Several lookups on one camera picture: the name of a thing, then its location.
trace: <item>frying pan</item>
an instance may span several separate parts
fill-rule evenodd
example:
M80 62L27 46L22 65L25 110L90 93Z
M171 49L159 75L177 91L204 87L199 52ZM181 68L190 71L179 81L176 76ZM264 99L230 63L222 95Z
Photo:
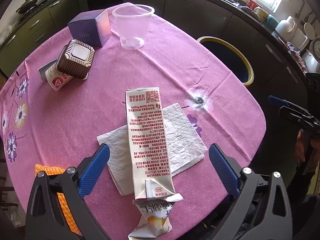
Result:
M16 12L18 14L24 14L27 12L31 7L35 6L38 0L26 0Z

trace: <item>flower pattern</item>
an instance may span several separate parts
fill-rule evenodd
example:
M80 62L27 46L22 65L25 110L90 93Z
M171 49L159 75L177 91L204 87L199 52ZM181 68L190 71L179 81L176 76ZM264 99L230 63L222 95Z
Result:
M197 134L201 137L202 128L196 125L196 123L198 122L198 119L193 117L191 114L187 114L187 118L189 122L192 124L193 128L196 130Z
M21 102L18 106L16 114L14 115L14 128L16 130L21 129L26 123L26 115L28 114L27 104Z
M193 110L205 109L209 111L212 108L213 101L208 97L208 92L198 88L197 90L190 88L187 93L191 96L190 99L186 99L185 103L191 106Z
M9 133L9 139L7 140L7 152L8 152L8 159L10 160L10 163L15 162L15 159L17 158L17 140L16 136L13 135L13 132Z
M19 88L17 90L17 98L20 99L22 98L23 94L25 92L27 92L27 87L28 87L28 82L29 82L29 79L26 78L26 79L23 79L19 85Z
M5 133L5 129L7 128L8 126L8 112L7 111L4 111L4 114L2 116L2 135L4 136L4 133Z

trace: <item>container bottom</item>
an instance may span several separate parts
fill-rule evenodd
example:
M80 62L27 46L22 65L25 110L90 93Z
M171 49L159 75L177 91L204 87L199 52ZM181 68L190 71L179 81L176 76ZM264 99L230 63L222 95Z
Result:
M121 39L121 46L125 49L139 49L144 45L142 38L123 38Z

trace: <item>pink tablecloth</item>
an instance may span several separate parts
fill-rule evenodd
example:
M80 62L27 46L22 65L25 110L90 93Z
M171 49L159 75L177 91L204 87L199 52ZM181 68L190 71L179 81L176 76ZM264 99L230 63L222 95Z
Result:
M40 80L37 69L57 59L72 39L65 28L29 55L17 69L19 75L14 74L0 92L0 134L10 177L25 210L35 164L67 168L92 155L98 147L97 135L126 124L122 101L127 89L158 86L164 107L176 102L189 106L183 111L205 145L218 143L241 166L250 163L263 138L262 110L217 57L156 15L151 17L146 44L138 50L123 49L112 9L108 11L113 35L96 51L88 80L73 79L58 92ZM15 84L24 85L24 90L18 91ZM173 183L184 200L170 213L173 230L161 237L166 240L187 232L226 196L208 153L173 177ZM141 215L132 199L133 195L120 196L107 168L85 197L114 240L127 239L139 222Z

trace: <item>white paper napkin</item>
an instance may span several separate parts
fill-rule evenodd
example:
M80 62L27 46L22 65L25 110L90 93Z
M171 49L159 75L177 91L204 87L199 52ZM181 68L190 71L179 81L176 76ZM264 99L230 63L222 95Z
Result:
M178 103L164 108L163 116L171 174L174 176L202 160L208 149ZM120 195L133 193L127 126L99 135L97 139L100 145L109 145L108 168Z

